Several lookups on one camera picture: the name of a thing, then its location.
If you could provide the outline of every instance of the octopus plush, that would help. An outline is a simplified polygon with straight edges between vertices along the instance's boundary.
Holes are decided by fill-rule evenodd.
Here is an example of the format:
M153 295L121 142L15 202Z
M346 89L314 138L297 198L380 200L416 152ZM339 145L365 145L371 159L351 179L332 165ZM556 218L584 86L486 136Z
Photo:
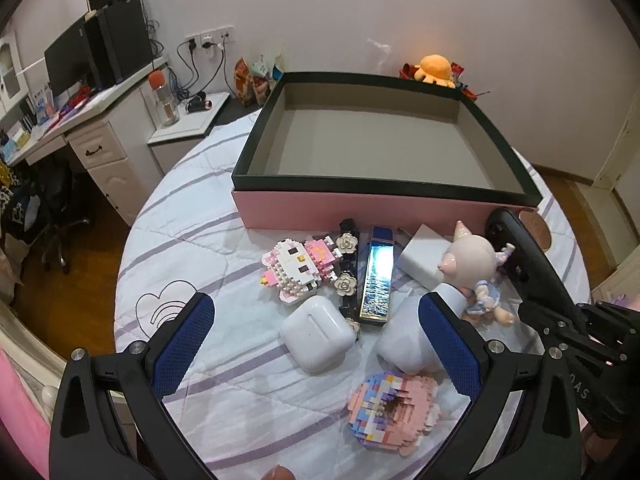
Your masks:
M439 54L431 54L423 57L420 65L415 67L418 69L414 74L416 81L448 86L449 88L456 87L451 80L451 63L446 57Z
M453 243L442 255L438 269L444 283L455 286L468 300L463 318L477 323L484 316L503 326L511 326L516 317L500 306L500 290L492 282L498 266L504 264L515 247L507 244L496 253L486 238L472 234L462 222L456 224Z

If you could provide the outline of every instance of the pink box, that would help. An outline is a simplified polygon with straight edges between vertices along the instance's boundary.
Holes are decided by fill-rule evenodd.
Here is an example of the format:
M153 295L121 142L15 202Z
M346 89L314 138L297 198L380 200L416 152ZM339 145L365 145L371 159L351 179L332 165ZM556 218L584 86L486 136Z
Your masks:
M232 174L245 227L333 231L457 220L542 197L491 121L458 90L383 76L286 73Z

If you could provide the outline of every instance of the blue gripper pad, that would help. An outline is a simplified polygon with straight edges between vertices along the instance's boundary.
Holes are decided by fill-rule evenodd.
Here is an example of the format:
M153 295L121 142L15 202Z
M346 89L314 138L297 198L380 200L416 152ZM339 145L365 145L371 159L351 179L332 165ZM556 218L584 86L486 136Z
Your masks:
M153 364L151 387L158 399L162 400L164 396L171 395L178 389L204 338L213 326L214 314L213 300L207 294L196 293L178 317L169 322L175 331L169 334L167 343Z
M458 393L476 400L482 389L481 365L456 327L465 323L474 332L476 330L466 321L459 320L436 292L429 292L420 299L418 320ZM481 344L484 342L477 332L469 335L478 336Z

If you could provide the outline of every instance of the white striped tablecloth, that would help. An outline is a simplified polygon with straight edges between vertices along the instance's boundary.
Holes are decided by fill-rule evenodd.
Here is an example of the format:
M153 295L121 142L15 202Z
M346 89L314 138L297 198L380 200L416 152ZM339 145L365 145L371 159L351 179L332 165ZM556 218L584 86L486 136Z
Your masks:
M345 405L367 376L382 370L372 352L378 330L364 334L344 361L324 374L308 376L278 341L290 307L260 285L260 258L285 237L307 232L246 230L230 191L231 172L257 113L214 131L162 180L133 225L124 249L114 332L122 351L146 340L158 324L179 311L194 291L216 305L216 320L196 359L165 406L194 450L221 480L255 480L276 463L298 478L334 480L411 478L437 450L463 413L468 397L447 378L437 402L442 418L407 458L362 447L347 428ZM588 301L589 286L580 249L569 223L542 178L524 159L540 188L540 214L553 244L546 253L574 301ZM398 235L396 251L408 240ZM425 290L394 270L392 310L417 303ZM321 294L331 294L328 287ZM507 304L517 295L502 284ZM513 351L536 351L540 342L527 326L482 330ZM513 416L512 394L481 463L491 460Z

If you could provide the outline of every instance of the metal bolt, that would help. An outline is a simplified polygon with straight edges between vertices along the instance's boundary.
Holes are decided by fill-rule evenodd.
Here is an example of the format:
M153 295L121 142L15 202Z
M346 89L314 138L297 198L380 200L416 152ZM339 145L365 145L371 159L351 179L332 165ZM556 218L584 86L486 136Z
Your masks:
M556 348L555 346L552 346L549 349L549 355L553 358L553 359L559 359L562 357L562 351L559 348Z
M141 354L145 351L146 343L144 341L134 341L129 345L129 352L132 354Z
M493 352L494 354L501 354L502 352L504 352L504 344L497 339L492 339L491 341L489 341L489 350L491 350L491 352Z
M71 352L71 358L73 361L79 361L84 357L84 348L76 348L73 352Z

